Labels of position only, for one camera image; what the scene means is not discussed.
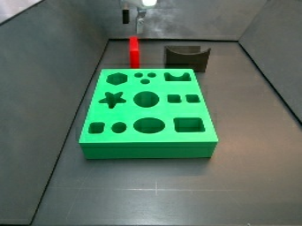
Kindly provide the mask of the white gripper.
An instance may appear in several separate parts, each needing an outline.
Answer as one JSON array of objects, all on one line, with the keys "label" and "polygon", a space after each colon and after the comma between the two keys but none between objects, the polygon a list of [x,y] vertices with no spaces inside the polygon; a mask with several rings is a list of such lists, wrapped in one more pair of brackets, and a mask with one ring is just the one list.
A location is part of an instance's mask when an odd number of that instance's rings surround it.
[{"label": "white gripper", "polygon": [[136,7],[136,33],[141,34],[144,30],[145,9],[137,7],[153,7],[156,6],[157,0],[120,0],[120,1],[122,2],[121,8],[122,24],[129,23],[128,4],[132,4]]}]

